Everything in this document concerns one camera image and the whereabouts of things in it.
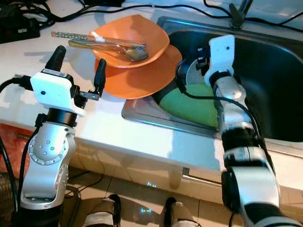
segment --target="stacked plates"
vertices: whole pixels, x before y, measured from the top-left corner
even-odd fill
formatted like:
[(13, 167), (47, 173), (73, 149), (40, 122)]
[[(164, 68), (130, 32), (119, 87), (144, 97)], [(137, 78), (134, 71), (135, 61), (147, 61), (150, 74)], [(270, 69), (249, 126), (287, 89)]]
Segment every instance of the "stacked plates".
[(128, 61), (118, 53), (92, 50), (96, 56), (95, 69), (101, 58), (107, 61), (105, 90), (113, 96), (136, 99), (149, 96), (175, 77), (175, 68), (182, 55), (157, 24), (140, 15), (133, 15), (105, 24), (90, 35), (146, 43), (149, 57), (143, 61)]

